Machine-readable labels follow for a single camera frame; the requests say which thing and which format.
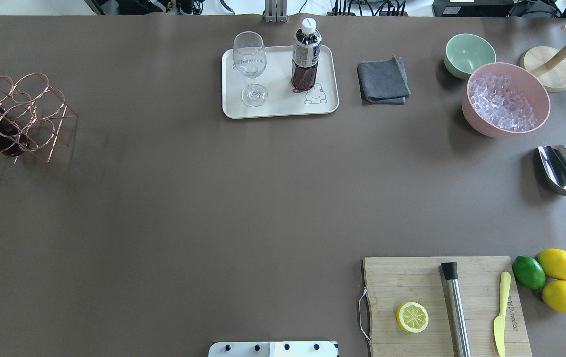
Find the tea bottle white cap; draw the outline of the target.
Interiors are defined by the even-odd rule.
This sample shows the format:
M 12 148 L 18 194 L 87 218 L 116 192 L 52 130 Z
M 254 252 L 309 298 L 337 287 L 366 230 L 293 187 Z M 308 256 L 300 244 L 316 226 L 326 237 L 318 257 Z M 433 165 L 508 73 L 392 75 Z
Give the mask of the tea bottle white cap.
M 296 92 L 308 91 L 315 85 L 322 35 L 316 20 L 304 18 L 294 35 L 293 73 L 290 82 Z

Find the cream rectangular tray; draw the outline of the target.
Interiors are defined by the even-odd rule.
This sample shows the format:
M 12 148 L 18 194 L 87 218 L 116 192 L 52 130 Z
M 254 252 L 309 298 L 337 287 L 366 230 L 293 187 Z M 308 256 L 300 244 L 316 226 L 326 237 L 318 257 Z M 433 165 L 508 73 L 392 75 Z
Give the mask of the cream rectangular tray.
M 270 116 L 322 115 L 332 113 L 339 106 L 337 79 L 332 52 L 323 45 L 319 55 L 316 83 L 312 89 L 296 93 L 291 84 L 292 47 L 267 47 L 267 67 L 257 79 L 269 93 L 265 104 L 252 108 L 241 98 L 249 79 L 235 70 L 232 50 L 222 55 L 222 111 L 231 119 L 249 119 Z

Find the clear wine glass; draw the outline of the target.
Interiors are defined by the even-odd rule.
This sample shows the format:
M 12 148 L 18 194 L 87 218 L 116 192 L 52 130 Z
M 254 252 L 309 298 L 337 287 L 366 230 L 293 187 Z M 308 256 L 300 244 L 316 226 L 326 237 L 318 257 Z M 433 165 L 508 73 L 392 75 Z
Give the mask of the clear wine glass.
M 233 41 L 233 63 L 238 74 L 252 80 L 242 90 L 242 101 L 252 108 L 263 105 L 268 92 L 255 82 L 267 66 L 266 47 L 260 34 L 253 31 L 237 34 Z

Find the grey folded cloth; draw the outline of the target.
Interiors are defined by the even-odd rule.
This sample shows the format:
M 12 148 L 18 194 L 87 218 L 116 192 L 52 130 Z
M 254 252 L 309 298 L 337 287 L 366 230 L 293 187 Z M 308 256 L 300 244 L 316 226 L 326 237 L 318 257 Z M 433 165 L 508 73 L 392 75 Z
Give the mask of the grey folded cloth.
M 403 105 L 411 95 L 401 58 L 363 61 L 356 70 L 364 99 L 372 104 Z

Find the wooden cutting board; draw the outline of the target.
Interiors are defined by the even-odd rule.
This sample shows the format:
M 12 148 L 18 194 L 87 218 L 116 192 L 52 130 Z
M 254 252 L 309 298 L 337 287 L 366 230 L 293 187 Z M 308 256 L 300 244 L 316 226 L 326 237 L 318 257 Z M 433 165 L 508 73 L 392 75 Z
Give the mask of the wooden cutting board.
M 440 267 L 456 262 L 459 292 L 474 357 L 496 357 L 493 321 L 499 314 L 499 280 L 512 272 L 509 257 L 365 257 L 364 285 L 372 357 L 454 357 L 457 343 L 451 301 Z M 419 334 L 400 328 L 398 308 L 423 305 L 428 327 Z

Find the half lemon slice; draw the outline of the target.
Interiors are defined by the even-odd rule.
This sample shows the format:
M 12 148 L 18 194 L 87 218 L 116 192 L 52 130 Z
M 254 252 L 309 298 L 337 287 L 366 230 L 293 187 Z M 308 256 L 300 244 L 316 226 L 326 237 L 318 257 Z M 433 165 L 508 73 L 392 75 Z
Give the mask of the half lemon slice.
M 404 302 L 397 309 L 396 322 L 402 330 L 418 334 L 428 327 L 428 311 L 417 302 Z

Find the steel muddler black tip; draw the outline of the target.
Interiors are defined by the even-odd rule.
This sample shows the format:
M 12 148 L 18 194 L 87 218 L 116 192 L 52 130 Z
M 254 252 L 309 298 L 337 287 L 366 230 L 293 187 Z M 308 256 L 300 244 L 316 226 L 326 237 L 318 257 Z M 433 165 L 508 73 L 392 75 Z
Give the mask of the steel muddler black tip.
M 463 302 L 460 294 L 459 273 L 457 262 L 443 262 L 440 264 L 446 287 L 448 291 L 449 301 L 451 304 L 451 314 L 453 319 L 453 328 L 456 339 L 456 353 L 458 357 L 471 357 L 471 348 L 469 336 L 467 333 L 466 318 L 463 310 Z

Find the green bowl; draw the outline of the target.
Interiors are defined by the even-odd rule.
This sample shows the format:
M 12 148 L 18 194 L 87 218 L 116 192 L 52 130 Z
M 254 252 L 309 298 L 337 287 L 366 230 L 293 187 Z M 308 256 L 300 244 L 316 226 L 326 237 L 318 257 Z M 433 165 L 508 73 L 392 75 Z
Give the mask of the green bowl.
M 496 52 L 491 43 L 469 33 L 450 38 L 443 58 L 446 70 L 459 79 L 468 79 L 478 68 L 496 60 Z

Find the pink bowl of ice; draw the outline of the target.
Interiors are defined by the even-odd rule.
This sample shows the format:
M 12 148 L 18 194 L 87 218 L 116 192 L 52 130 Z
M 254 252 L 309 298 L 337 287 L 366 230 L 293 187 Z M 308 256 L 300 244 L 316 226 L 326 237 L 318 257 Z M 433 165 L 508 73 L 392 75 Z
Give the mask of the pink bowl of ice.
M 544 86 L 527 70 L 490 63 L 469 78 L 462 111 L 476 131 L 492 138 L 524 135 L 540 128 L 551 111 Z

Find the yellow plastic knife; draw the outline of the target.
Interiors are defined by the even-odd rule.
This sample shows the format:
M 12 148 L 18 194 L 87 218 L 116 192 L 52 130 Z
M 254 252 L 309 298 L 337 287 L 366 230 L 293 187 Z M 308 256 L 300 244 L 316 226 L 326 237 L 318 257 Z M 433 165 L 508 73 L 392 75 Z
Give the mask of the yellow plastic knife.
M 511 290 L 511 274 L 503 271 L 499 278 L 498 315 L 492 322 L 492 332 L 499 357 L 505 357 L 505 325 L 507 320 L 507 304 Z

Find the green lime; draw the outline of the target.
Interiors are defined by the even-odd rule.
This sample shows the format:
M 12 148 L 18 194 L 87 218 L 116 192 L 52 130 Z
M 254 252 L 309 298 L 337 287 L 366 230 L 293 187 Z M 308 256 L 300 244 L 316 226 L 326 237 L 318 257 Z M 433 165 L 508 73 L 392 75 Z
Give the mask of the green lime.
M 515 278 L 532 290 L 541 290 L 546 284 L 546 274 L 535 258 L 520 255 L 512 263 Z

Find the yellow lemon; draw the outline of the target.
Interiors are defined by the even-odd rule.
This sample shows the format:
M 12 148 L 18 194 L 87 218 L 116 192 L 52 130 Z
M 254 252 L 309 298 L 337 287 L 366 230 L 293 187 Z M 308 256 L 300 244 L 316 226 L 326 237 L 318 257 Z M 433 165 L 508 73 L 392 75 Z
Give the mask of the yellow lemon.
M 553 280 L 546 283 L 541 298 L 551 309 L 566 313 L 566 280 Z
M 566 251 L 563 249 L 545 249 L 535 256 L 535 260 L 543 267 L 546 276 L 566 281 Z

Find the wooden stand round base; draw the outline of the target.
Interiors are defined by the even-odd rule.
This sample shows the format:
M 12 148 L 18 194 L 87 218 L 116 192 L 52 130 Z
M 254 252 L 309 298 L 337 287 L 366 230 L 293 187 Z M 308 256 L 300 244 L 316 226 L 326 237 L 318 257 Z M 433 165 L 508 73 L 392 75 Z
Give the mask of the wooden stand round base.
M 566 90 L 566 45 L 530 48 L 521 55 L 519 65 L 537 77 L 546 91 Z

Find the aluminium frame post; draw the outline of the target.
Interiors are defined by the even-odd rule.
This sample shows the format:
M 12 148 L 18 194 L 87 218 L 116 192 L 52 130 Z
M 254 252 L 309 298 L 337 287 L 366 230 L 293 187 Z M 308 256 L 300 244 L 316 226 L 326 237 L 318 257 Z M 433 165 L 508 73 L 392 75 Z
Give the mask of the aluminium frame post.
M 287 0 L 265 0 L 263 18 L 266 23 L 286 23 Z

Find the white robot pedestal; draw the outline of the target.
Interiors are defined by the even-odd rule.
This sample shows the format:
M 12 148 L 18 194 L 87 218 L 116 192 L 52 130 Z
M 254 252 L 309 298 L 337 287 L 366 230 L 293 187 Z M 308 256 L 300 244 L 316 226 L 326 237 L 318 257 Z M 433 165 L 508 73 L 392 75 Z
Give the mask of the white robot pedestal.
M 252 341 L 217 342 L 209 357 L 338 357 L 337 342 L 332 341 Z

